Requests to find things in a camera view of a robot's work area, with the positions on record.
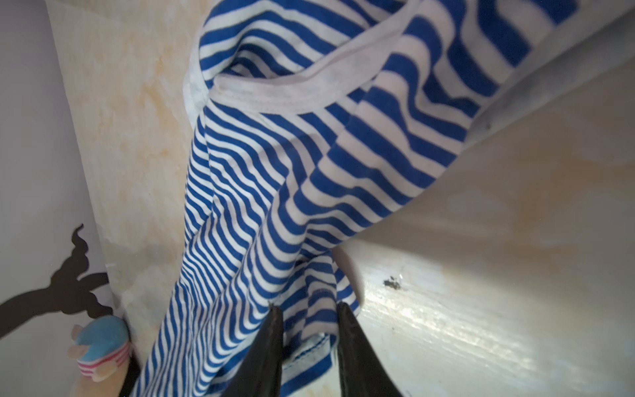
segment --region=marble pattern wall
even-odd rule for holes
[[[213,0],[49,0],[113,290],[145,359],[183,246],[181,82]],[[405,396],[635,394],[635,61],[466,151],[336,253]],[[390,277],[400,283],[384,286]],[[337,371],[300,394],[338,396]]]
[[[181,86],[212,4],[47,1],[111,284],[143,359],[178,276],[192,136]]]

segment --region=stuffed toy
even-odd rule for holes
[[[131,344],[126,323],[115,316],[103,316],[82,328],[73,327],[75,344],[68,357],[77,360],[81,376],[71,389],[71,397],[115,397],[130,364]]]

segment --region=blue and white striped shirt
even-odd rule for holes
[[[286,396],[331,367],[330,250],[430,186],[572,0],[222,0],[185,82],[185,250],[135,396],[220,393],[269,304]]]

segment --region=blue toy head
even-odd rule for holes
[[[128,328],[119,317],[103,316],[80,331],[76,345],[90,346],[81,361],[95,361],[119,349],[128,342]]]

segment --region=white wall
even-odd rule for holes
[[[79,224],[88,272],[105,271],[46,5],[0,0],[0,304],[48,286]],[[96,295],[112,306],[108,285]],[[0,395],[67,395],[70,330],[89,320],[45,314],[0,339]]]

